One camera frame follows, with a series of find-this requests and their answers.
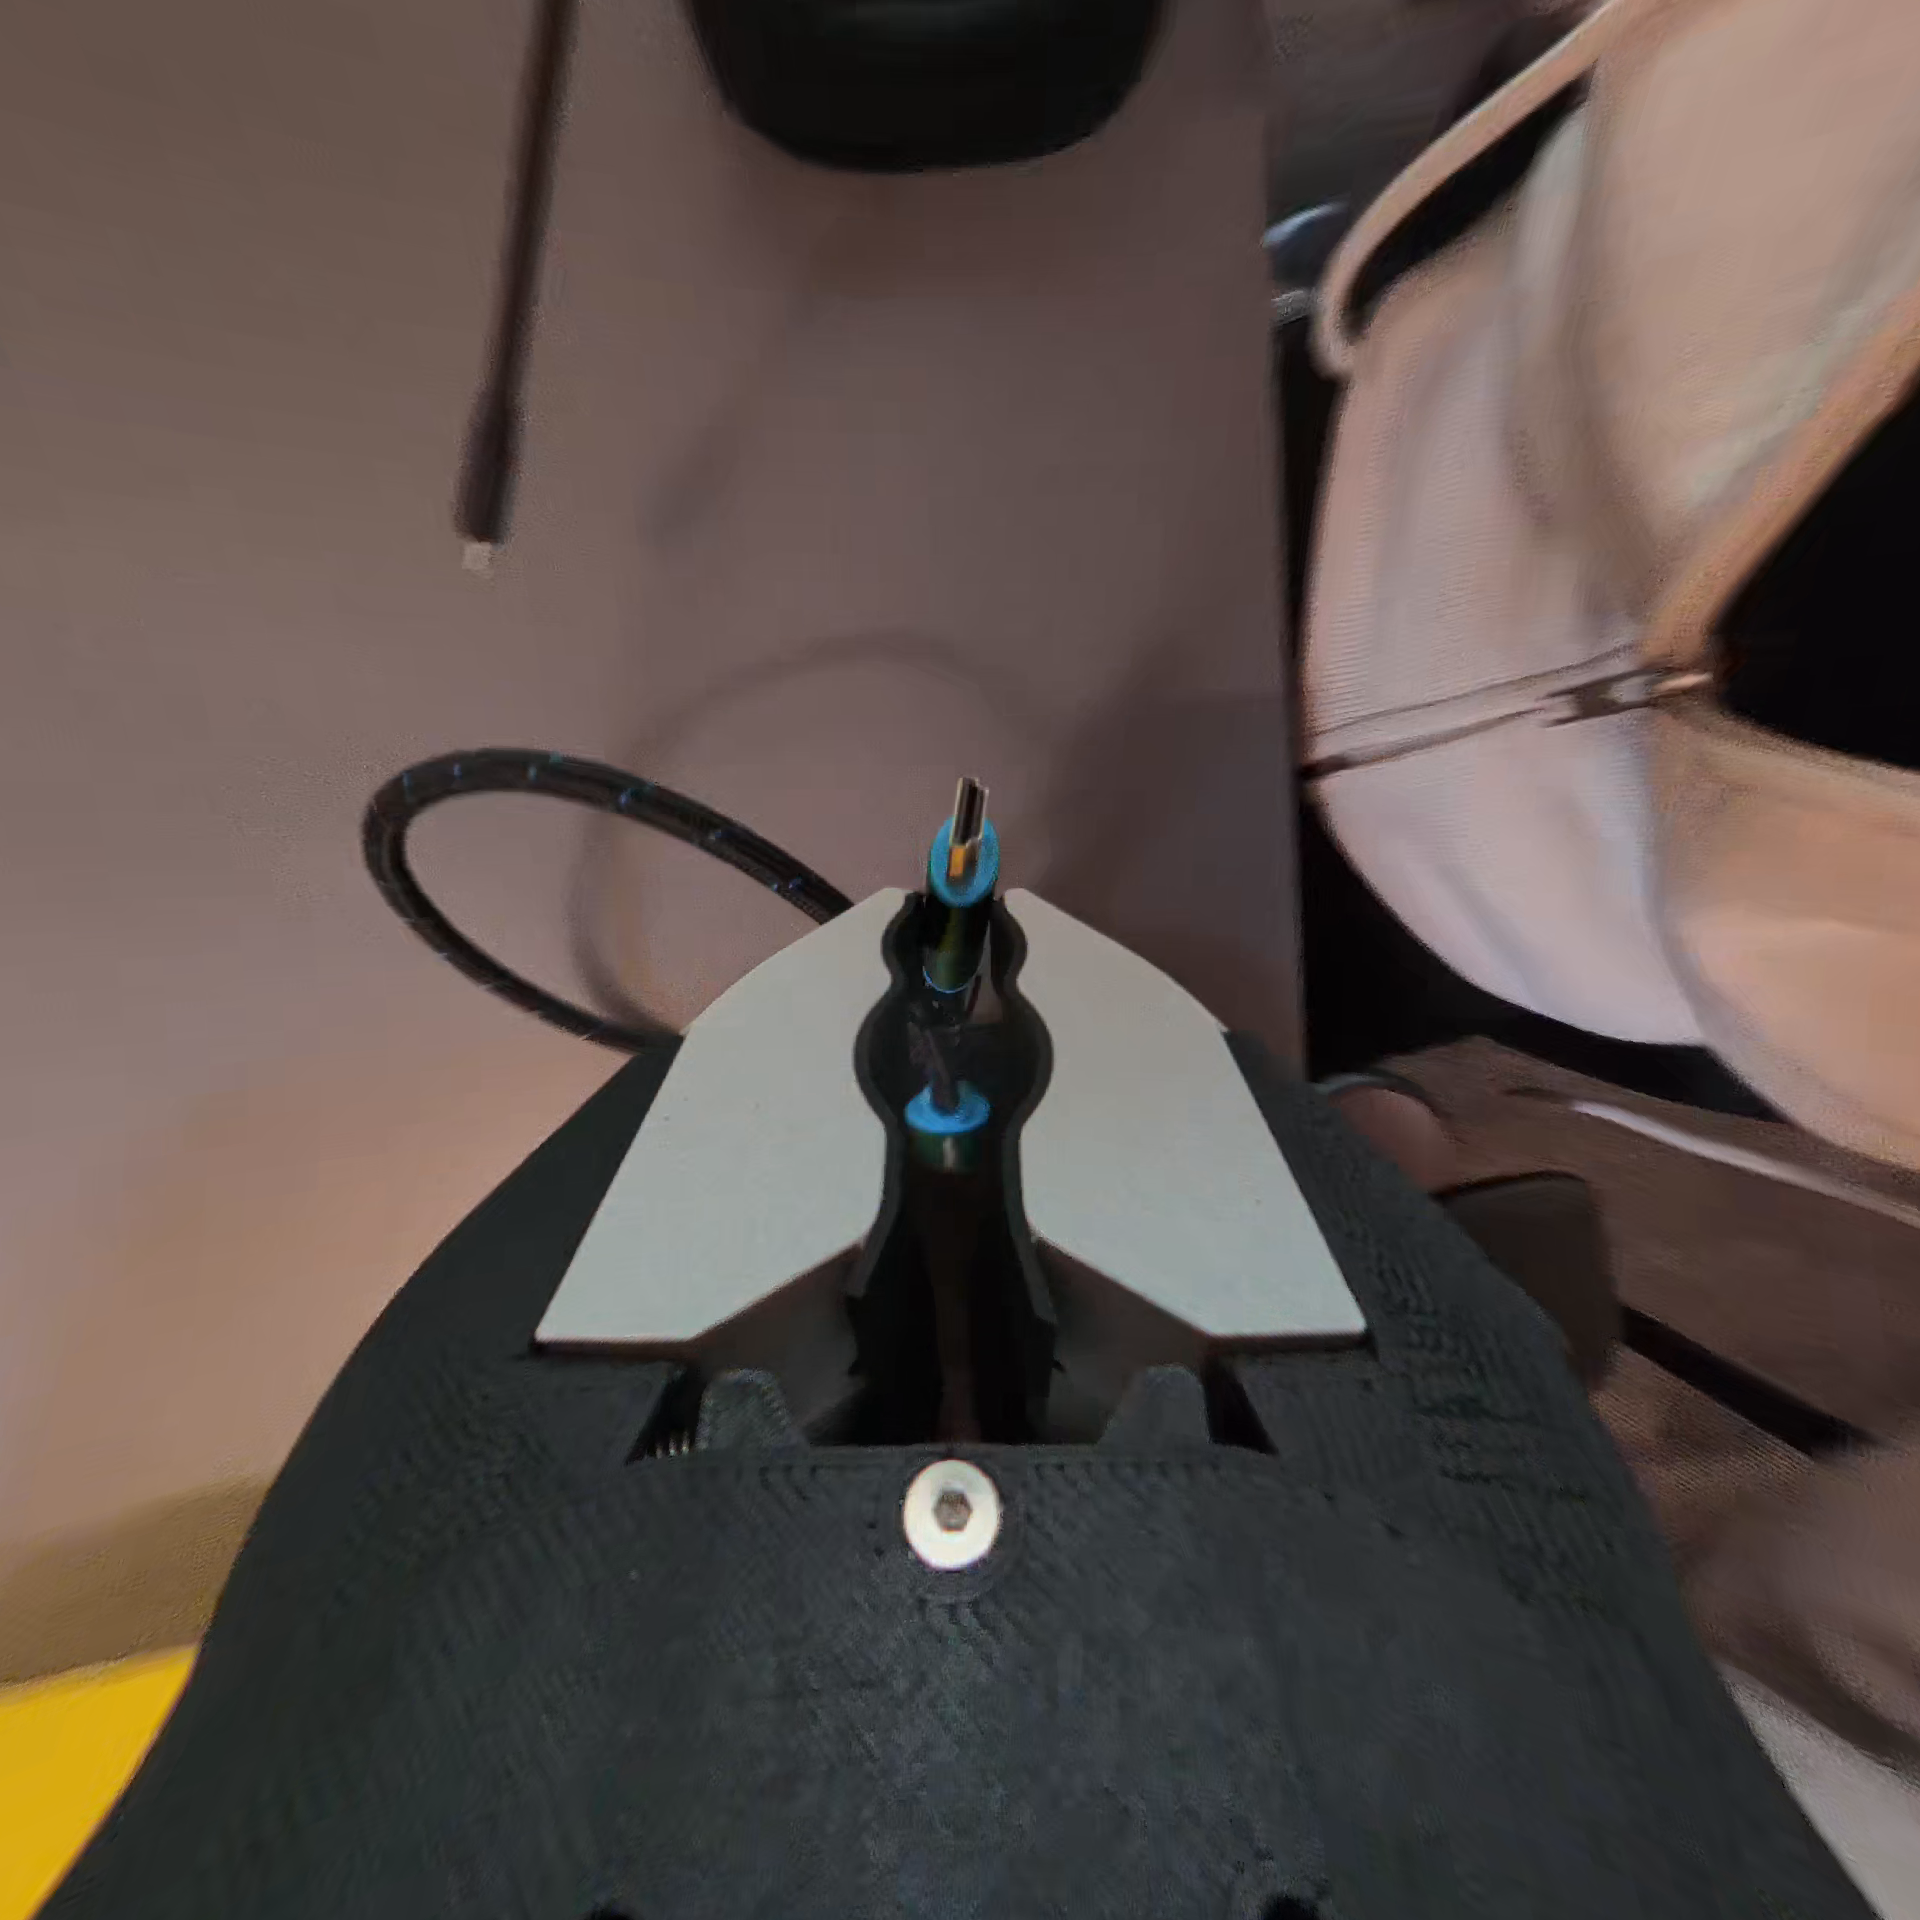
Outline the yellow plastic bin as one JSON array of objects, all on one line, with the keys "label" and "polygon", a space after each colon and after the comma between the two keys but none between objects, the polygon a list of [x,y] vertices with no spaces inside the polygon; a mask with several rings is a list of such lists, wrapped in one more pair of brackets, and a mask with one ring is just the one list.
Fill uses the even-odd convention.
[{"label": "yellow plastic bin", "polygon": [[195,1645],[2,1687],[2,1916],[73,1866],[177,1706]]}]

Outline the dark grey usb hub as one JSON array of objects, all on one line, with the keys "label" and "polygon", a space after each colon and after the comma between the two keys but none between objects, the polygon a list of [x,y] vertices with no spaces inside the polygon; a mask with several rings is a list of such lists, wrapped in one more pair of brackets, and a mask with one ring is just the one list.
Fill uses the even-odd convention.
[{"label": "dark grey usb hub", "polygon": [[452,499],[459,564],[492,571],[506,542],[522,465],[522,410],[539,325],[549,209],[561,164],[567,74],[579,3],[534,4],[522,63],[517,135],[506,171],[505,225],[495,267],[489,347],[477,380]]}]

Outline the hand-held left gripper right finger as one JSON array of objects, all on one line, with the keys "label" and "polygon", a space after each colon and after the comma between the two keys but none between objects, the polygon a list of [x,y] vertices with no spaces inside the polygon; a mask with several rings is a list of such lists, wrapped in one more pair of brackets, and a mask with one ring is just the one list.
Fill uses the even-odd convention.
[{"label": "hand-held left gripper right finger", "polygon": [[1224,1023],[1038,893],[1004,901],[1049,1046],[1019,1195],[1057,1288],[1059,1370],[1359,1343],[1366,1312]]}]

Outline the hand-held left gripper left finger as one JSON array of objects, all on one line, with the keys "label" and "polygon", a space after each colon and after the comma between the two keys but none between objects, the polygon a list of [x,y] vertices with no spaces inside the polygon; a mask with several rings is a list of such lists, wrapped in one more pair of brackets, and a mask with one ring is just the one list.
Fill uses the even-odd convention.
[{"label": "hand-held left gripper left finger", "polygon": [[845,1284],[887,1155],[854,1049],[905,901],[876,890],[692,1019],[544,1311],[540,1353],[766,1372],[802,1427],[845,1415]]}]

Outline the black braided cable green plugs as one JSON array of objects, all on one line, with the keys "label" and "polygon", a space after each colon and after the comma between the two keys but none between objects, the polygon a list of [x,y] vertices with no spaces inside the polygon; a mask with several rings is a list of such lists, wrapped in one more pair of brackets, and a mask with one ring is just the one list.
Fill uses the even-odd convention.
[{"label": "black braided cable green plugs", "polygon": [[[648,1081],[631,1136],[612,1162],[615,1175],[687,1030],[671,1036],[620,1025],[536,988],[457,928],[428,894],[410,857],[420,820],[454,800],[505,795],[584,807],[699,851],[802,910],[810,931],[854,901],[732,817],[607,762],[481,749],[409,764],[377,790],[362,813],[362,857],[409,931],[489,994],[549,1027],[624,1052]],[[642,1427],[639,1457],[715,1444],[708,1427],[720,1420],[720,1382],[737,1373],[783,1396],[783,1414],[799,1432],[826,1442],[1033,1436],[1030,1365],[1048,1354],[1048,1333],[1027,1292],[1033,1243],[1019,1223],[1010,1136],[1019,1030],[978,1015],[986,988],[1006,983],[1007,931],[988,795],[967,778],[946,821],[933,831],[918,888],[887,926],[891,985],[854,1049],[887,1155],[881,1213],[845,1284],[857,1394],[826,1430],[802,1427],[766,1372],[703,1378],[671,1360],[549,1354],[530,1333],[530,1349],[544,1360],[633,1361],[658,1376],[660,1399]]]}]

